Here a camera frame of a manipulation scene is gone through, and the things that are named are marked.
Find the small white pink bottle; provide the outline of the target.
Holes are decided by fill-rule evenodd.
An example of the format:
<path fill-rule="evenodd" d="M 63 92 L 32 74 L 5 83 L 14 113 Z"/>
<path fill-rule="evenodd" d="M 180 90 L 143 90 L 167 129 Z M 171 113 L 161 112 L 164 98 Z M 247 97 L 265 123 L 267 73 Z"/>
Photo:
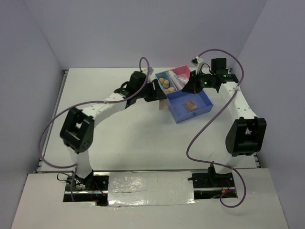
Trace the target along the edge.
<path fill-rule="evenodd" d="M 186 85 L 188 83 L 189 78 L 190 78 L 190 76 L 187 74 L 180 74 L 180 75 L 178 75 L 178 77 L 184 85 Z"/>

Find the orange eyeshadow palette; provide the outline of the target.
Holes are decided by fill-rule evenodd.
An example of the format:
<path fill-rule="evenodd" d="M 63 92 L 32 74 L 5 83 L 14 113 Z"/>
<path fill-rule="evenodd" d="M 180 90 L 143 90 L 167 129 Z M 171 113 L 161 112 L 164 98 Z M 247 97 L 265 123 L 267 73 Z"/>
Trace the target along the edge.
<path fill-rule="evenodd" d="M 197 105 L 195 104 L 195 102 L 193 100 L 189 100 L 189 101 L 183 103 L 183 106 L 185 107 L 185 109 L 188 112 L 192 112 L 197 109 Z"/>

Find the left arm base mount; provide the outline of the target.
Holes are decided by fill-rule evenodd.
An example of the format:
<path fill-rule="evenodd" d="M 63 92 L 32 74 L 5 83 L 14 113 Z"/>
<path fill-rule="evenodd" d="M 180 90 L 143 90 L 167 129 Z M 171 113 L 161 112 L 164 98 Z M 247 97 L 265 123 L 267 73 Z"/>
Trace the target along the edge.
<path fill-rule="evenodd" d="M 108 206 L 108 184 L 110 174 L 94 173 L 93 180 L 83 185 L 72 174 L 58 173 L 56 179 L 65 184 L 63 202 L 94 202 L 97 206 Z"/>

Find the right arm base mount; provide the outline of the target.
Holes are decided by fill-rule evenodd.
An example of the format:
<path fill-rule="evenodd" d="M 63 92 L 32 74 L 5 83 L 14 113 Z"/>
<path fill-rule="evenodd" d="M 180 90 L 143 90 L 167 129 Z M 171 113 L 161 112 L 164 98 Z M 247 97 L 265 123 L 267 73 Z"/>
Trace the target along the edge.
<path fill-rule="evenodd" d="M 193 183 L 194 199 L 237 198 L 232 173 L 218 174 L 213 165 L 205 172 L 195 172 L 188 178 Z"/>

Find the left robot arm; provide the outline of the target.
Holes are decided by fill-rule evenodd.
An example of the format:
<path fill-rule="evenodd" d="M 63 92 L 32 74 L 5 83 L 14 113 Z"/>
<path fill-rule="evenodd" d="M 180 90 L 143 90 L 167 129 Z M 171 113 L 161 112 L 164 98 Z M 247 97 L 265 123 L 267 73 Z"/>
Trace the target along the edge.
<path fill-rule="evenodd" d="M 93 169 L 89 160 L 89 148 L 93 143 L 95 127 L 111 115 L 123 111 L 135 104 L 138 99 L 153 102 L 166 99 L 156 79 L 146 80 L 153 68 L 134 71 L 129 81 L 105 99 L 105 103 L 94 103 L 85 108 L 71 108 L 60 131 L 60 137 L 68 148 L 73 163 L 77 164 L 73 184 L 82 190 L 90 189 L 94 184 Z"/>

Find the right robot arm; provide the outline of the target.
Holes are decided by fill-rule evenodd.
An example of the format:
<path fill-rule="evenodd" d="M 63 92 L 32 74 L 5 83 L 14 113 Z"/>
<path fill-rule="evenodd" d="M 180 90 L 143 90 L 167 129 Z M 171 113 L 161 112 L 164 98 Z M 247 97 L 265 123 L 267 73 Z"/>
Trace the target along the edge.
<path fill-rule="evenodd" d="M 182 91 L 197 94 L 203 88 L 214 88 L 224 99 L 233 121 L 225 138 L 227 152 L 208 169 L 207 181 L 217 187 L 223 182 L 224 175 L 230 173 L 239 162 L 261 150 L 267 123 L 250 108 L 238 78 L 226 66 L 226 58 L 212 59 L 209 73 L 202 72 L 205 64 L 202 58 L 194 57 L 192 63 L 196 69 L 190 72 L 188 83 Z"/>

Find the white pink tube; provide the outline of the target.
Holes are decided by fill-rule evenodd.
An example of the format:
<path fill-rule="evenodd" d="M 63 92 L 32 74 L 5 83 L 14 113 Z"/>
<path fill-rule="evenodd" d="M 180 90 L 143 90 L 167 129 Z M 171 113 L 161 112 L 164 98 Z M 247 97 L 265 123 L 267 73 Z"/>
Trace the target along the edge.
<path fill-rule="evenodd" d="M 184 84 L 181 82 L 181 80 L 179 79 L 178 75 L 175 72 L 173 72 L 172 70 L 168 70 L 167 74 L 177 90 L 182 90 L 184 88 Z"/>

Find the beige makeup sponge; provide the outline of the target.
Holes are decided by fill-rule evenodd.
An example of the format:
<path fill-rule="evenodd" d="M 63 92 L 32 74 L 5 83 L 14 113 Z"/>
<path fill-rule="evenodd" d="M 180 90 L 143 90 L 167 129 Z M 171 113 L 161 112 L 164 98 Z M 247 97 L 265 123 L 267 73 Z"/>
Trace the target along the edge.
<path fill-rule="evenodd" d="M 168 80 L 164 80 L 163 82 L 163 88 L 167 89 L 170 87 L 170 82 Z"/>
<path fill-rule="evenodd" d="M 165 92 L 168 94 L 168 93 L 172 93 L 175 91 L 175 88 L 174 87 L 169 87 L 167 89 L 165 89 Z"/>

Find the pink rectangular palette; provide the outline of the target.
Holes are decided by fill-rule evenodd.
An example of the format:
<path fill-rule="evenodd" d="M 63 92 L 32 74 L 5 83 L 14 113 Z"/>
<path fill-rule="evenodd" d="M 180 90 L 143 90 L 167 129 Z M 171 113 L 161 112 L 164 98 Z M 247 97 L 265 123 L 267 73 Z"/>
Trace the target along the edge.
<path fill-rule="evenodd" d="M 167 105 L 166 105 L 166 100 L 162 99 L 159 101 L 159 110 L 164 110 L 166 109 Z"/>

